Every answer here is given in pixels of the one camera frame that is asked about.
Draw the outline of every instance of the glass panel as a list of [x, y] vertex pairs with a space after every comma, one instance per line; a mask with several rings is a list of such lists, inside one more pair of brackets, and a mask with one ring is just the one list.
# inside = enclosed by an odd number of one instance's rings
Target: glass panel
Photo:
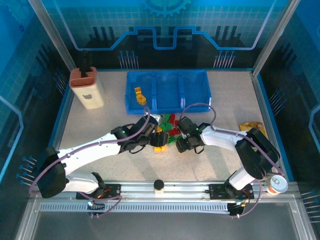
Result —
[[68, 48], [99, 69], [252, 68], [286, 3], [44, 1]]
[[0, 236], [14, 239], [32, 179], [23, 157], [48, 146], [70, 73], [28, 1], [1, 3]]
[[319, 9], [318, 0], [301, 0], [260, 73], [294, 180], [304, 194], [302, 198], [308, 198], [305, 206], [318, 236]]

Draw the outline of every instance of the black cylinder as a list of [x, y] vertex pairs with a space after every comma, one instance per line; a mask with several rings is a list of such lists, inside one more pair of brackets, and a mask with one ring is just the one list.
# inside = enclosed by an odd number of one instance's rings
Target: black cylinder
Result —
[[164, 189], [165, 183], [164, 183], [164, 181], [158, 179], [158, 180], [154, 181], [153, 187], [155, 190], [160, 191], [160, 190]]

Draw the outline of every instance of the gear logo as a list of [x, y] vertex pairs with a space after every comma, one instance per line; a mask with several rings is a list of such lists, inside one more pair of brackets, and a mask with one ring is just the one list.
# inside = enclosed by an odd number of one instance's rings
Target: gear logo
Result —
[[166, 18], [168, 15], [173, 17], [174, 14], [180, 14], [180, 10], [185, 10], [190, 3], [191, 0], [145, 0], [142, 4], [151, 14]]

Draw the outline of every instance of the red toy block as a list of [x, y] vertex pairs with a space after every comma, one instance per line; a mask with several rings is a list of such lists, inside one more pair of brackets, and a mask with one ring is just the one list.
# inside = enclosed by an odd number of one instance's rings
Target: red toy block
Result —
[[174, 130], [174, 135], [178, 135], [181, 133], [178, 128], [174, 128], [173, 130]]
[[169, 119], [169, 123], [174, 125], [175, 124], [175, 119], [176, 119], [176, 115], [174, 113], [171, 113], [170, 119]]
[[174, 135], [176, 135], [175, 128], [172, 129], [172, 130], [170, 130], [170, 131], [168, 131], [168, 133], [169, 133], [169, 136], [174, 136]]

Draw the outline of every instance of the blue plastic tray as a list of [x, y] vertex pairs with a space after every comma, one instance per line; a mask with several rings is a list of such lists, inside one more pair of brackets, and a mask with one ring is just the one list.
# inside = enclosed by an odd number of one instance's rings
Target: blue plastic tray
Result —
[[[135, 88], [140, 87], [153, 114], [181, 113], [195, 103], [211, 104], [211, 91], [204, 70], [135, 71], [126, 76], [125, 107], [128, 114], [143, 114]], [[207, 106], [194, 106], [188, 113], [209, 112]]]

